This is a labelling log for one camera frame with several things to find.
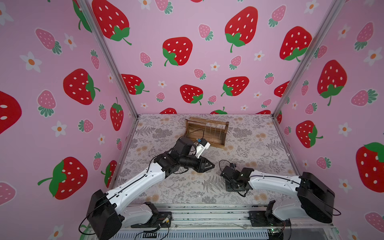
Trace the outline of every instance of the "red strawberry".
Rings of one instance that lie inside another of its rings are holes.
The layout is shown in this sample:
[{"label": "red strawberry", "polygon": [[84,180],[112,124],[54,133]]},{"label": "red strawberry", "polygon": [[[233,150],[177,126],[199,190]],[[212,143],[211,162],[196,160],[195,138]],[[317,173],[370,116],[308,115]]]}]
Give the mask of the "red strawberry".
[{"label": "red strawberry", "polygon": [[243,90],[248,86],[249,79],[247,77],[233,77],[228,78],[224,81],[223,85],[223,94],[227,94],[228,96],[237,96],[243,92]]},{"label": "red strawberry", "polygon": [[235,70],[241,63],[241,56],[236,56],[232,58],[231,64],[229,64],[229,69]]},{"label": "red strawberry", "polygon": [[296,135],[301,144],[306,148],[312,147],[316,143],[316,138],[323,138],[323,136],[317,137],[317,128],[314,123],[309,120],[299,123],[296,126]]},{"label": "red strawberry", "polygon": [[264,82],[267,85],[271,85],[274,80],[275,80],[275,77],[273,76],[273,73],[268,73],[267,75],[265,75]]},{"label": "red strawberry", "polygon": [[196,68],[193,73],[195,74],[195,77],[199,78],[200,80],[204,80],[207,77],[204,71],[201,69]]},{"label": "red strawberry", "polygon": [[355,50],[359,51],[368,45],[367,41],[371,39],[373,35],[373,22],[365,24],[364,28],[359,32],[356,37]]},{"label": "red strawberry", "polygon": [[16,196],[16,188],[7,182],[0,182],[0,206],[10,202]]},{"label": "red strawberry", "polygon": [[14,125],[22,115],[22,109],[15,98],[0,91],[0,134]]},{"label": "red strawberry", "polygon": [[66,199],[79,190],[87,181],[87,169],[74,157],[66,157],[53,170],[53,177],[43,179],[37,185],[52,179],[49,191],[58,200]]},{"label": "red strawberry", "polygon": [[272,103],[272,99],[265,100],[262,104],[262,108],[266,108]]},{"label": "red strawberry", "polygon": [[225,107],[223,107],[223,110],[215,110],[215,111],[213,111],[213,112],[211,112],[211,114],[227,114],[227,112],[224,112],[224,108]]},{"label": "red strawberry", "polygon": [[370,89],[368,91],[361,90],[358,93],[356,93],[355,96],[353,96],[353,98],[351,99],[351,103],[353,105],[363,107],[367,105],[367,103],[372,104],[374,101],[376,101],[377,99],[376,97],[378,95],[379,94],[376,93],[376,91],[373,89]]},{"label": "red strawberry", "polygon": [[112,181],[112,176],[113,174],[115,173],[115,170],[116,170],[116,166],[117,166],[117,162],[115,160],[112,160],[107,168],[105,169],[105,173],[103,173],[103,171],[101,171],[101,174],[105,175],[104,177],[104,183],[105,183],[105,186],[106,187],[109,187],[109,184],[111,183]]},{"label": "red strawberry", "polygon": [[384,233],[384,216],[380,216],[377,212],[370,212],[365,215],[365,220],[378,231]]},{"label": "red strawberry", "polygon": [[328,106],[331,104],[332,96],[336,96],[347,83],[347,73],[336,60],[327,62],[321,72],[317,83],[317,92],[323,98],[329,98]]},{"label": "red strawberry", "polygon": [[291,127],[290,126],[285,127],[284,133],[285,135],[289,135],[291,133]]},{"label": "red strawberry", "polygon": [[36,28],[35,30],[37,38],[40,40],[41,44],[48,50],[52,50],[54,54],[60,55],[62,53],[60,43],[55,41],[55,37],[52,33],[45,31],[41,28]]},{"label": "red strawberry", "polygon": [[155,3],[157,5],[157,8],[160,11],[164,11],[166,15],[172,13],[173,6],[172,6],[172,3],[169,2],[168,0],[155,0]]},{"label": "red strawberry", "polygon": [[124,80],[125,86],[127,86],[129,94],[138,95],[143,91],[149,92],[144,90],[144,82],[138,76],[129,74],[122,74],[121,76]]},{"label": "red strawberry", "polygon": [[107,119],[107,110],[103,104],[99,105],[100,117],[105,121]]},{"label": "red strawberry", "polygon": [[146,66],[147,68],[152,67],[151,58],[144,52],[140,53],[140,61]]},{"label": "red strawberry", "polygon": [[116,144],[118,145],[118,150],[121,151],[122,142],[121,142],[120,138],[118,138],[118,139],[116,140]]},{"label": "red strawberry", "polygon": [[319,166],[322,169],[330,168],[331,163],[332,162],[329,160],[329,158],[323,158],[323,157],[319,157],[316,161],[317,166]]},{"label": "red strawberry", "polygon": [[170,64],[182,66],[188,62],[192,52],[192,42],[189,38],[179,37],[170,38],[163,43],[163,55],[167,59],[164,66],[169,61]]},{"label": "red strawberry", "polygon": [[384,192],[384,145],[371,142],[356,152],[362,183],[375,192]]},{"label": "red strawberry", "polygon": [[324,56],[327,50],[328,50],[327,46],[324,46],[324,45],[317,48],[316,52],[314,53],[314,57],[320,59],[322,56]]},{"label": "red strawberry", "polygon": [[256,32],[258,13],[254,7],[246,7],[236,14],[225,26],[225,37],[232,47],[244,46],[249,43]]},{"label": "red strawberry", "polygon": [[124,39],[129,36],[129,22],[127,17],[117,7],[107,0],[93,0],[92,10],[95,14],[100,30],[106,38],[114,41]]},{"label": "red strawberry", "polygon": [[167,108],[161,111],[159,114],[177,114],[177,112],[174,108]]},{"label": "red strawberry", "polygon": [[307,108],[305,109],[305,113],[311,115],[313,114],[313,112],[316,112],[316,110],[317,110],[316,103],[308,104]]},{"label": "red strawberry", "polygon": [[283,113],[280,111],[276,118],[277,122],[280,124],[283,120]]},{"label": "red strawberry", "polygon": [[164,93],[160,92],[160,93],[158,93],[158,94],[156,95],[156,100],[157,100],[159,103],[162,102],[162,101],[164,101],[164,99],[165,99],[165,95],[164,95]]},{"label": "red strawberry", "polygon": [[263,111],[258,112],[256,114],[271,114],[271,110],[263,110]]},{"label": "red strawberry", "polygon": [[78,127],[81,132],[89,133],[93,129],[93,123],[88,119],[81,120]]},{"label": "red strawberry", "polygon": [[201,88],[184,84],[180,87],[181,97],[186,103],[197,103],[203,98],[203,90]]},{"label": "red strawberry", "polygon": [[96,92],[93,79],[82,68],[76,69],[70,73],[63,81],[64,92],[73,100],[78,101],[81,104],[89,105],[93,102]]},{"label": "red strawberry", "polygon": [[305,29],[296,26],[289,30],[285,35],[284,41],[280,48],[280,58],[283,60],[291,61],[303,55],[312,41],[312,36]]},{"label": "red strawberry", "polygon": [[309,89],[308,84],[309,84],[308,80],[305,80],[303,83],[303,86],[301,87],[301,94],[303,96],[305,96],[305,94],[307,94],[307,92],[308,92],[308,89]]},{"label": "red strawberry", "polygon": [[119,131],[121,128],[122,120],[124,119],[124,112],[116,97],[116,103],[114,103],[109,111],[111,121],[115,131]]},{"label": "red strawberry", "polygon": [[278,97],[282,97],[285,90],[287,89],[288,87],[288,84],[289,84],[289,81],[288,82],[285,82],[283,84],[281,84],[280,86],[278,86],[277,88],[275,88],[275,91],[273,92],[276,96]]},{"label": "red strawberry", "polygon": [[209,104],[209,105],[212,105],[212,104],[214,104],[214,103],[216,102],[216,100],[217,100],[216,95],[212,95],[212,96],[210,96],[210,97],[208,98],[208,104]]},{"label": "red strawberry", "polygon": [[91,62],[93,64],[93,66],[96,68],[96,70],[98,70],[99,66],[100,66],[100,61],[99,61],[98,55],[96,54],[96,51],[94,49],[92,49],[92,51],[91,51]]},{"label": "red strawberry", "polygon": [[273,11],[268,23],[270,28],[275,27],[284,18],[286,8],[285,5],[281,5]]},{"label": "red strawberry", "polygon": [[199,25],[199,34],[200,37],[205,38],[206,41],[210,41],[214,38],[214,32],[212,32],[211,28],[205,24]]},{"label": "red strawberry", "polygon": [[95,159],[93,160],[93,168],[95,169],[95,171],[97,171],[99,170],[99,167],[101,165],[101,154],[97,152],[94,158]]}]

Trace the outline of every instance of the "white flower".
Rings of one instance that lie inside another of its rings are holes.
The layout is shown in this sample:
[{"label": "white flower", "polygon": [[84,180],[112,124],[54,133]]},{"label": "white flower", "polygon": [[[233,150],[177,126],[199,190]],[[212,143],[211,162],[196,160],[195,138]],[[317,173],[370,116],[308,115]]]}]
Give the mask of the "white flower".
[{"label": "white flower", "polygon": [[297,107],[297,102],[295,101],[294,103],[292,103],[292,109],[296,110],[296,107]]},{"label": "white flower", "polygon": [[350,127],[348,127],[348,123],[344,123],[344,125],[339,125],[339,134],[343,134],[344,136],[348,136],[348,133],[352,131]]},{"label": "white flower", "polygon": [[141,10],[143,10],[144,8],[150,10],[149,5],[152,0],[139,0],[139,2],[141,3]]},{"label": "white flower", "polygon": [[105,136],[103,136],[101,133],[100,133],[100,137],[97,138],[97,140],[99,141],[99,145],[105,143],[104,140],[105,140]]},{"label": "white flower", "polygon": [[258,52],[258,53],[255,53],[255,61],[256,60],[259,60],[259,61],[261,61],[262,60],[262,57],[264,57],[265,56],[265,54],[263,54],[263,51],[261,51],[260,50],[260,52]]},{"label": "white flower", "polygon": [[51,127],[51,129],[56,132],[56,137],[60,135],[65,135],[66,128],[67,128],[67,125],[61,124],[60,121],[57,121],[56,126]]},{"label": "white flower", "polygon": [[344,25],[344,27],[342,29],[340,29],[337,33],[339,34],[339,37],[337,38],[337,40],[339,40],[340,38],[345,38],[347,37],[347,32],[351,29],[350,26],[347,26],[346,24]]},{"label": "white flower", "polygon": [[348,230],[348,239],[350,240],[359,240],[359,236],[357,232],[352,232],[351,230]]},{"label": "white flower", "polygon": [[319,6],[319,3],[316,2],[316,0],[312,0],[311,2],[306,3],[307,8],[305,9],[304,13],[313,13],[313,10]]},{"label": "white flower", "polygon": [[0,2],[0,24],[4,26],[5,21],[8,20],[10,22],[13,22],[13,18],[5,12],[5,4],[3,2]]},{"label": "white flower", "polygon": [[217,62],[215,62],[214,64],[211,64],[211,70],[213,71],[213,70],[215,70],[215,71],[217,71],[217,69],[220,67],[220,65],[219,64],[217,64]]},{"label": "white flower", "polygon": [[108,74],[108,80],[109,80],[110,83],[113,83],[112,73]]},{"label": "white flower", "polygon": [[303,166],[305,167],[305,169],[308,169],[309,165],[308,165],[307,161],[303,160]]},{"label": "white flower", "polygon": [[364,59],[364,62],[372,66],[375,63],[375,61],[382,59],[383,56],[380,54],[381,49],[382,47],[379,47],[378,49],[376,49],[376,51],[369,50],[368,57]]},{"label": "white flower", "polygon": [[260,92],[254,93],[253,98],[259,98],[262,94]]},{"label": "white flower", "polygon": [[60,227],[55,226],[53,228],[53,233],[48,237],[48,240],[56,240],[58,237],[61,237],[63,235],[63,227],[64,225],[61,225]]},{"label": "white flower", "polygon": [[348,180],[347,179],[344,179],[344,180],[339,179],[339,182],[340,182],[339,188],[344,189],[345,193],[348,193],[348,189],[352,189],[351,185],[348,184]]},{"label": "white flower", "polygon": [[25,69],[31,70],[34,69],[36,72],[40,72],[39,65],[42,63],[39,59],[35,59],[31,52],[28,52],[28,56],[20,55],[20,58],[26,62]]},{"label": "white flower", "polygon": [[73,50],[73,48],[77,47],[76,44],[73,41],[73,36],[68,36],[68,34],[64,33],[65,35],[65,44],[70,46],[70,49]]},{"label": "white flower", "polygon": [[166,85],[166,82],[165,81],[159,81],[159,85],[160,87],[164,88]]}]

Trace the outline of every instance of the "pink strawberry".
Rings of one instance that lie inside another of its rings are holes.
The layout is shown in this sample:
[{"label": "pink strawberry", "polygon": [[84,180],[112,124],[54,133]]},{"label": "pink strawberry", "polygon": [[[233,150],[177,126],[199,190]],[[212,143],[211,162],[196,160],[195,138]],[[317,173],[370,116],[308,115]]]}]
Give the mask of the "pink strawberry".
[{"label": "pink strawberry", "polygon": [[160,102],[162,102],[162,101],[164,101],[164,99],[165,99],[165,95],[164,95],[164,93],[158,93],[157,95],[156,95],[156,100],[160,103]]},{"label": "pink strawberry", "polygon": [[377,212],[370,212],[365,215],[365,220],[378,231],[384,233],[384,216],[380,216]]},{"label": "pink strawberry", "polygon": [[164,11],[165,14],[171,14],[172,13],[172,3],[169,2],[168,0],[155,0],[155,3],[157,5],[157,8],[160,11]]},{"label": "pink strawberry", "polygon": [[0,182],[0,206],[10,202],[16,196],[16,188],[7,182]]},{"label": "pink strawberry", "polygon": [[305,94],[308,92],[308,88],[309,88],[308,84],[309,84],[308,80],[305,80],[303,83],[303,86],[301,87],[301,94],[303,96],[305,96]]},{"label": "pink strawberry", "polygon": [[152,67],[151,58],[144,52],[140,53],[140,61],[146,66],[147,68]]},{"label": "pink strawberry", "polygon": [[285,5],[281,5],[273,11],[268,23],[270,28],[275,27],[284,18],[286,8]]},{"label": "pink strawberry", "polygon": [[210,96],[210,97],[208,98],[208,104],[209,104],[209,105],[212,105],[212,104],[214,104],[214,103],[216,102],[216,100],[217,100],[216,95],[212,95],[212,96]]},{"label": "pink strawberry", "polygon": [[327,52],[328,48],[327,46],[323,45],[316,49],[316,52],[314,53],[315,58],[321,58],[324,56],[324,54]]},{"label": "pink strawberry", "polygon": [[96,51],[92,49],[91,51],[91,61],[93,66],[95,66],[96,70],[99,69],[100,61],[98,59],[98,55],[96,54]]},{"label": "pink strawberry", "polygon": [[235,70],[241,63],[241,56],[236,56],[232,58],[231,64],[229,64],[229,69]]},{"label": "pink strawberry", "polygon": [[107,110],[103,104],[99,105],[100,117],[105,121],[107,119]]},{"label": "pink strawberry", "polygon": [[358,93],[355,94],[355,96],[353,96],[353,98],[351,99],[351,103],[353,105],[356,105],[356,106],[359,106],[359,107],[363,107],[365,106],[367,103],[369,104],[372,104],[374,101],[376,101],[376,97],[378,96],[379,94],[376,93],[375,90],[361,90],[359,91]]},{"label": "pink strawberry", "polygon": [[266,108],[271,104],[271,102],[272,102],[272,99],[265,100],[262,104],[262,108]]},{"label": "pink strawberry", "polygon": [[365,24],[364,28],[359,32],[356,37],[355,50],[359,51],[368,45],[367,41],[371,39],[373,35],[373,23],[369,22]]},{"label": "pink strawberry", "polygon": [[60,55],[62,53],[60,43],[55,41],[52,33],[45,31],[41,28],[36,28],[35,30],[37,38],[40,40],[41,44],[48,49],[52,50],[54,54]]},{"label": "pink strawberry", "polygon": [[316,110],[317,110],[317,104],[312,103],[307,106],[307,108],[305,109],[305,113],[311,115],[313,114],[313,112],[316,112]]},{"label": "pink strawberry", "polygon": [[93,160],[93,169],[95,169],[95,171],[97,171],[99,169],[101,165],[101,154],[99,152],[97,152],[95,154],[95,159]]},{"label": "pink strawberry", "polygon": [[267,75],[265,75],[265,80],[264,82],[267,84],[267,85],[271,85],[274,81],[275,77],[273,76],[273,73],[268,73]]},{"label": "pink strawberry", "polygon": [[118,145],[118,150],[121,150],[122,142],[121,142],[120,138],[118,138],[116,140],[116,144]]},{"label": "pink strawberry", "polygon": [[37,98],[37,103],[40,105],[37,110],[40,112],[40,115],[44,117],[50,117],[54,114],[54,108],[56,107],[56,101],[52,93],[49,90],[44,90],[40,93]]},{"label": "pink strawberry", "polygon": [[93,123],[91,123],[90,120],[88,119],[85,119],[84,121],[81,120],[79,122],[79,130],[82,131],[82,132],[86,132],[86,133],[89,133],[90,131],[92,131],[93,129]]},{"label": "pink strawberry", "polygon": [[200,80],[204,80],[207,77],[204,71],[201,69],[196,68],[193,73],[195,74],[195,77],[199,78]]},{"label": "pink strawberry", "polygon": [[199,25],[199,34],[201,38],[205,38],[206,41],[210,41],[214,37],[214,32],[211,31],[211,28],[208,25],[200,24]]},{"label": "pink strawberry", "polygon": [[289,135],[291,133],[291,127],[290,126],[285,127],[284,133],[285,133],[285,135]]},{"label": "pink strawberry", "polygon": [[332,162],[329,160],[329,158],[323,158],[323,157],[319,157],[319,159],[317,159],[316,161],[317,166],[319,166],[322,169],[330,168],[331,163]]}]

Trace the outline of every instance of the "strawberry wallpaper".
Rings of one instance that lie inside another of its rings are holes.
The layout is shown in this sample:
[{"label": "strawberry wallpaper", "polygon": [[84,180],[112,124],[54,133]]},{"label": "strawberry wallpaper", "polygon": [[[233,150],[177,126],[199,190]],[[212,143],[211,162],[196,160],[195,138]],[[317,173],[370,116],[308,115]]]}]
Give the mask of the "strawberry wallpaper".
[{"label": "strawberry wallpaper", "polygon": [[139,114],[270,113],[332,2],[88,1]]},{"label": "strawberry wallpaper", "polygon": [[79,239],[112,180],[134,118],[90,31],[76,1],[0,1],[1,239]]},{"label": "strawberry wallpaper", "polygon": [[336,194],[342,239],[384,239],[383,9],[347,1],[282,109],[301,170]]}]

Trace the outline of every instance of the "strawberry stem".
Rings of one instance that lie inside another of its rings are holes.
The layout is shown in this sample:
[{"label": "strawberry stem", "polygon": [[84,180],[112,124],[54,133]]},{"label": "strawberry stem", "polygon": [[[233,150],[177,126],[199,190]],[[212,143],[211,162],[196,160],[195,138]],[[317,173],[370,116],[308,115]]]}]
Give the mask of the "strawberry stem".
[{"label": "strawberry stem", "polygon": [[123,38],[124,39],[124,41],[126,42],[126,43],[128,43],[129,45],[132,45],[130,42],[128,42],[127,40],[125,40],[125,38]]}]

